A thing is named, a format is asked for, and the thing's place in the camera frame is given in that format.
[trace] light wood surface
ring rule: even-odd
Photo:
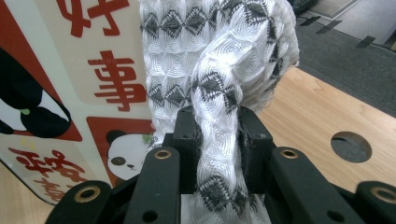
[[[355,191],[363,180],[396,186],[396,119],[292,68],[276,87],[273,102],[260,118],[282,147],[294,147],[332,183]],[[364,163],[340,159],[331,147],[341,131],[357,133],[371,145]],[[44,223],[51,205],[40,201],[0,165],[0,223]]]

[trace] panda face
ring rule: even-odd
[[[126,134],[116,138],[108,150],[107,166],[111,173],[124,180],[140,174],[148,146],[142,134]]]

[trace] fabric with diamond pattern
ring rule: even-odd
[[[182,223],[270,223],[264,196],[249,194],[244,181],[237,112],[264,109],[298,61],[290,4],[140,0],[140,16],[156,128],[148,150],[173,132],[184,106],[193,106],[202,132],[196,192],[182,197]]]

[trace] screw hole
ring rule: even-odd
[[[298,154],[292,150],[289,149],[283,149],[280,154],[288,159],[297,159]]]
[[[81,193],[81,198],[89,198],[91,197],[95,191],[93,189],[87,189],[84,192]]]
[[[100,194],[100,189],[97,186],[87,186],[83,189],[80,189],[75,195],[75,201],[78,203],[88,203],[95,198],[97,198]]]
[[[336,221],[336,222],[344,222],[344,221],[345,221],[344,216],[341,215],[339,212],[328,211],[328,212],[327,212],[327,216],[328,216],[331,220]]]
[[[382,200],[383,202],[396,204],[396,192],[390,189],[373,187],[371,192],[377,199]]]
[[[150,223],[157,220],[158,214],[154,211],[147,211],[143,214],[142,218],[144,222]]]
[[[168,150],[160,150],[154,154],[154,157],[158,160],[165,160],[171,157],[172,153]]]

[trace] red chinese character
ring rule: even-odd
[[[119,27],[117,27],[116,22],[113,19],[113,16],[111,16],[112,11],[119,10],[123,7],[128,7],[129,3],[128,0],[112,0],[112,1],[106,1],[106,0],[98,0],[99,5],[96,7],[91,7],[88,8],[88,15],[90,16],[91,19],[99,17],[99,16],[105,16],[108,24],[110,25],[110,29],[103,28],[103,32],[105,35],[119,35],[120,30]]]
[[[70,0],[71,12],[67,10],[66,0],[57,0],[62,16],[72,22],[71,35],[82,37],[84,27],[90,28],[91,21],[84,19],[81,0]],[[105,16],[110,28],[103,28],[105,35],[119,35],[120,30],[111,12],[128,7],[128,0],[98,0],[99,5],[88,8],[90,19]]]
[[[72,5],[72,12],[67,11],[66,0],[57,0],[58,7],[61,10],[62,16],[72,22],[71,35],[82,37],[84,27],[90,28],[91,21],[84,19],[82,14],[81,0],[70,0]]]
[[[58,189],[60,186],[50,183],[46,178],[41,178],[41,181],[35,180],[35,182],[41,184],[44,191],[46,191],[46,195],[50,196],[50,198],[55,202],[59,202],[64,196],[64,192]]]
[[[15,154],[23,156],[23,157],[17,157],[17,161],[25,165],[26,169],[31,171],[38,171],[45,177],[49,177],[47,175],[47,172],[51,172],[51,173],[53,172],[50,168],[43,166],[46,165],[45,162],[35,159],[35,158],[40,158],[40,156],[38,156],[36,153],[20,151],[11,147],[9,147],[8,149]]]
[[[115,97],[106,99],[110,104],[122,104],[119,111],[130,111],[130,103],[146,102],[146,91],[141,84],[131,84],[128,81],[136,80],[136,73],[130,66],[120,66],[120,64],[134,63],[132,59],[115,59],[111,50],[100,52],[102,59],[88,60],[90,65],[104,65],[101,69],[95,69],[99,80],[112,82],[112,84],[100,85],[100,90],[114,90],[96,93],[97,97]]]
[[[44,161],[47,163],[47,165],[52,166],[53,170],[59,172],[62,176],[70,178],[74,182],[82,182],[87,180],[79,176],[79,173],[85,173],[85,171],[81,167],[75,165],[73,162],[66,161],[64,159],[64,154],[57,150],[52,150],[52,154],[56,158],[45,157]]]

